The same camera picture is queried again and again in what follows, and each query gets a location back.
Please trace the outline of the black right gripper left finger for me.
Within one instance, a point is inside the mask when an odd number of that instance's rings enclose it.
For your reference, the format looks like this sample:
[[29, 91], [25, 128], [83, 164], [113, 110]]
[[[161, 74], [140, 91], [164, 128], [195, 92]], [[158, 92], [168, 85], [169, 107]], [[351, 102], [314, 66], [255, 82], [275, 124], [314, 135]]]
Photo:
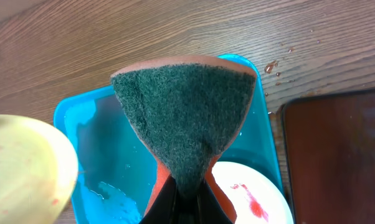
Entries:
[[148, 213], [140, 224], [172, 224], [177, 188], [175, 180], [169, 176], [161, 188]]

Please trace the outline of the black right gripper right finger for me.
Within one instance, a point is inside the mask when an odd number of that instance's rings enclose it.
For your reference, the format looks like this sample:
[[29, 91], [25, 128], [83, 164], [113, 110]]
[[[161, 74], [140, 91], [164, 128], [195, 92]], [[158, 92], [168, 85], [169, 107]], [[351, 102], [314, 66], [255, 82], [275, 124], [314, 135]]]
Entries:
[[197, 222], [199, 224], [232, 224], [206, 181], [197, 191]]

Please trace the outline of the light blue plate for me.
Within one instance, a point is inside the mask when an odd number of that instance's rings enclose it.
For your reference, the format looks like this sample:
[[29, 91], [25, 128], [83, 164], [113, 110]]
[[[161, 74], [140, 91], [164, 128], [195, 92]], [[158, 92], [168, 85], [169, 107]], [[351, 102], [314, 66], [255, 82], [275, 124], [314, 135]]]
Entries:
[[215, 182], [234, 206], [236, 224], [293, 224], [293, 216], [279, 189], [258, 171], [236, 162], [216, 162]]

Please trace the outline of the yellow plate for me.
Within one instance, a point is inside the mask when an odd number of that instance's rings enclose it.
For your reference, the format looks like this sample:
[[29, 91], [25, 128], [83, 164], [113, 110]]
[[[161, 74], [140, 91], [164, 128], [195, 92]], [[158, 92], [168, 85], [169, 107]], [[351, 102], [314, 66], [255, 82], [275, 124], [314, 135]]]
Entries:
[[78, 176], [78, 159], [57, 128], [0, 114], [0, 223], [54, 223]]

